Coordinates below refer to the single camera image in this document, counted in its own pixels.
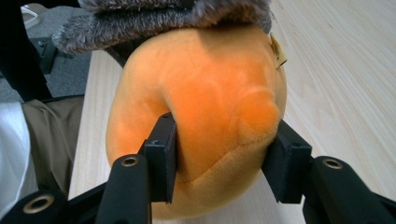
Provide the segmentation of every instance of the stuffed animal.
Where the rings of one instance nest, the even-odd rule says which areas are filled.
[[[154,218],[197,217],[241,195],[261,173],[285,111],[280,47],[254,22],[269,13],[268,2],[202,0],[192,11],[209,2],[211,10],[195,11],[204,13],[202,18],[226,11],[213,16],[213,24],[139,36],[137,41],[147,39],[139,44],[128,40],[138,47],[125,60],[107,124],[106,153],[110,164],[137,153],[158,117],[172,112],[177,124],[174,198],[171,204],[154,203]],[[226,5],[226,10],[220,2],[236,7]],[[256,3],[265,7],[255,8]],[[255,19],[245,21],[243,12]]]

